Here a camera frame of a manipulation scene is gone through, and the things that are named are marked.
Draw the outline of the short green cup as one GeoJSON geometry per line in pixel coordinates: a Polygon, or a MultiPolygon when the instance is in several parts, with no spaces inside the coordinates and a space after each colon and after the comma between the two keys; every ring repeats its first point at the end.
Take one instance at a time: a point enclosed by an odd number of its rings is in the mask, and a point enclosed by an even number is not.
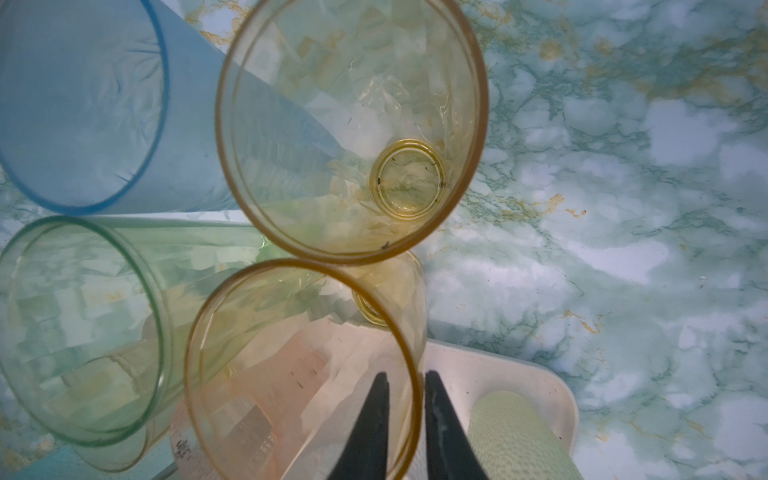
{"type": "Polygon", "coordinates": [[[474,405],[469,443],[490,479],[580,479],[558,438],[521,395],[494,391],[474,405]]]}

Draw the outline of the tall amber tumbler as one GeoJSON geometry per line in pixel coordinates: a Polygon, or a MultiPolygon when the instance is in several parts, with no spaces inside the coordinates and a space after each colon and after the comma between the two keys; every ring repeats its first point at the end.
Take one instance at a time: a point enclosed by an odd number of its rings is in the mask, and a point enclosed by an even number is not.
{"type": "Polygon", "coordinates": [[[367,400],[389,411],[383,475],[405,477],[422,417],[426,286],[418,259],[260,260],[208,298],[185,353],[187,411],[222,479],[325,479],[367,400]]]}

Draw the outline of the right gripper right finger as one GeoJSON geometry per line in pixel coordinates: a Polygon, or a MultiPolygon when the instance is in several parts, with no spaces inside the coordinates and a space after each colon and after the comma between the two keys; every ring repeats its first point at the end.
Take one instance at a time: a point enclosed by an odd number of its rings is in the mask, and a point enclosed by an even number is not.
{"type": "Polygon", "coordinates": [[[425,421],[429,479],[488,480],[434,370],[425,375],[425,421]]]}

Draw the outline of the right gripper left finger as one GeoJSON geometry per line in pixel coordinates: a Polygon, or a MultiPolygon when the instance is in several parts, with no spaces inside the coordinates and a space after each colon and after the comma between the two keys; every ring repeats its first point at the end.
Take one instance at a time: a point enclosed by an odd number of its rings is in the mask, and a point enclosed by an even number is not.
{"type": "Polygon", "coordinates": [[[378,373],[329,480],[384,480],[387,475],[390,387],[378,373]]]}

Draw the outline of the tall frosted blue tumbler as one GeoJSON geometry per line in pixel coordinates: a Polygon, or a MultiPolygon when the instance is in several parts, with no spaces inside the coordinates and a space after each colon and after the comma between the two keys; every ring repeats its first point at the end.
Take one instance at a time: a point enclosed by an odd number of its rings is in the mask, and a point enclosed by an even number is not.
{"type": "Polygon", "coordinates": [[[1,165],[65,215],[231,210],[224,53],[160,1],[1,5],[1,165]]]}

